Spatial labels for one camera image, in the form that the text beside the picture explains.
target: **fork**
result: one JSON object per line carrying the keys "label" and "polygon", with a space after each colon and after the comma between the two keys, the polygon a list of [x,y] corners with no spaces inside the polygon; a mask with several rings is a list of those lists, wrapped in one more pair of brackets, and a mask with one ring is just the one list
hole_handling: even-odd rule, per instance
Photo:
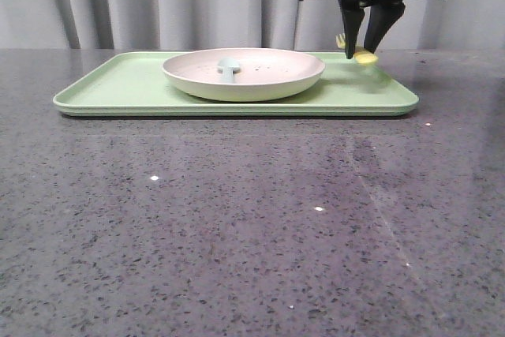
{"label": "fork", "polygon": [[[337,47],[339,47],[339,49],[345,49],[346,48],[346,34],[340,33],[339,35],[337,35],[336,42],[337,42]],[[356,60],[357,63],[359,63],[360,65],[363,65],[363,66],[373,65],[377,61],[379,61],[379,57],[377,57],[375,54],[367,51],[363,47],[358,47],[358,46],[356,46],[356,52],[354,53],[353,58]]]}

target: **curtain fold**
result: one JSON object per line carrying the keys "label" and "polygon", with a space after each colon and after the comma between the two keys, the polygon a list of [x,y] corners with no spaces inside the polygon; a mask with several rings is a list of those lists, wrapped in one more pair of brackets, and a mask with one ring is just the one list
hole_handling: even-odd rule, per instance
{"label": "curtain fold", "polygon": [[[380,48],[505,48],[505,0],[406,5]],[[342,31],[336,0],[0,0],[2,48],[318,51]]]}

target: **gray speckled countertop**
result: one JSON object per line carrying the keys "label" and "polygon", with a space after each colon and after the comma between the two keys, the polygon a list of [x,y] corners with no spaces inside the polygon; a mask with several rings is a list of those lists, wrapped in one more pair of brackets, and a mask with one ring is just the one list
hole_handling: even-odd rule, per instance
{"label": "gray speckled countertop", "polygon": [[400,118],[69,118],[0,51],[0,336],[504,336],[503,51],[384,51]]}

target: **plate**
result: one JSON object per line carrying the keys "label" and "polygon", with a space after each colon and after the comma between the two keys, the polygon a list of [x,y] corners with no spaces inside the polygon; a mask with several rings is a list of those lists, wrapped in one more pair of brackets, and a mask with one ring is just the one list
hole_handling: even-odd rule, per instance
{"label": "plate", "polygon": [[[218,62],[236,59],[235,83],[222,83]],[[192,51],[167,59],[163,72],[179,90],[227,102],[281,99],[312,87],[324,71],[319,58],[299,51],[270,48],[223,48]]]}

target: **green tray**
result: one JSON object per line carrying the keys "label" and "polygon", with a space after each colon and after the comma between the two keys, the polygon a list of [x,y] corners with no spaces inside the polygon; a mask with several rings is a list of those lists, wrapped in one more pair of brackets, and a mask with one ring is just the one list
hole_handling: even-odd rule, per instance
{"label": "green tray", "polygon": [[395,116],[419,99],[376,66],[360,66],[343,53],[310,53],[326,64],[310,89],[260,103],[225,103],[177,90],[163,74],[163,62],[181,52],[119,54],[54,98],[71,116],[320,115]]}

